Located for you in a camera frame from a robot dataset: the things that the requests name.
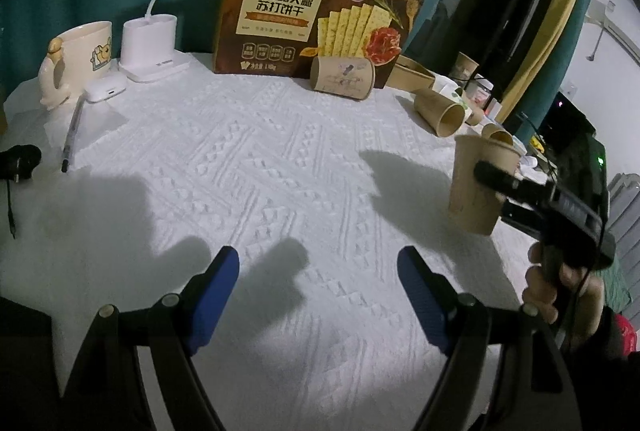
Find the wooden spoon image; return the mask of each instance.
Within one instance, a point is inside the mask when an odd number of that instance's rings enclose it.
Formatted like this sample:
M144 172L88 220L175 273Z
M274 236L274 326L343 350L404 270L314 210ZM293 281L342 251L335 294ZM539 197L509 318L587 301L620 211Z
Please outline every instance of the wooden spoon image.
M406 0L406 16L409 18L409 32L414 28L414 18L418 14L418 0Z

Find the table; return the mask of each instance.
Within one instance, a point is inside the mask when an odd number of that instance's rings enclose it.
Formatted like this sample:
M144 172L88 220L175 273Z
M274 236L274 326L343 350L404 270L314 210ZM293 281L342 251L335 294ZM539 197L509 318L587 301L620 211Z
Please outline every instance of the table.
M444 358L398 281L399 249L415 245L459 291L513 308L530 238L501 222L492 237L450 223L454 140L428 131L410 94L355 102L305 80L215 75L209 57L130 82L109 101L127 123L67 175L36 81L9 97L2 149L35 143L44 158L13 189L15 241L0 216L0 292L52 316L62 387L101 305L150 306L230 244L240 279L194 358L227 428L411 429ZM140 361L158 429L171 429L148 351Z

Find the white wall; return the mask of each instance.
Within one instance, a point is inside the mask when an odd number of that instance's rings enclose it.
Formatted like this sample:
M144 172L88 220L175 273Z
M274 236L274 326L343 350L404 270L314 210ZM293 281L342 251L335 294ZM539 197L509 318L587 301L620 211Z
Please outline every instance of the white wall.
M605 4L609 0L599 0ZM631 38L640 39L640 12L631 0L616 4L614 22ZM577 88L572 99L596 128L607 151L607 175L640 173L640 66L606 32L595 60L586 59L595 47L600 27L584 24L565 82Z

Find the human hand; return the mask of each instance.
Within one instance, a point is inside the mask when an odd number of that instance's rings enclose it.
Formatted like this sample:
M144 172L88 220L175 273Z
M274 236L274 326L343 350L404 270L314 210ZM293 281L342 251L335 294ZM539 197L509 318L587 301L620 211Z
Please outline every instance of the human hand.
M555 247L544 247L544 252L561 252ZM548 283L542 273L540 262L542 261L543 245L537 242L529 249L529 261L535 266L527 270L525 278L527 288L522 292L522 301L532 303L540 310L540 315L546 322L552 324L558 319L558 310L553 306L558 295L556 285ZM574 293L580 281L587 274L586 268L570 268L566 263L562 264L559 272L560 283ZM604 283L599 277L590 275L584 282L578 297L574 328L572 335L572 348L584 344L598 329L600 317L604 308Z

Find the pen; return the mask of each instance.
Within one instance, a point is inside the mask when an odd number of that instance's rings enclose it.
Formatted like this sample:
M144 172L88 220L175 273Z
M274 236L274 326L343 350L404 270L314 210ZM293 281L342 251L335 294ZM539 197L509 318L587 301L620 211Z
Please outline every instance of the pen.
M76 140L76 133L78 132L78 126L80 125L80 113L82 112L82 104L84 104L84 93L80 95L76 109L71 117L71 124L69 124L69 131L66 134L65 147L62 150L62 172L66 173L69 167L69 160L71 159L72 151L74 148L74 142Z

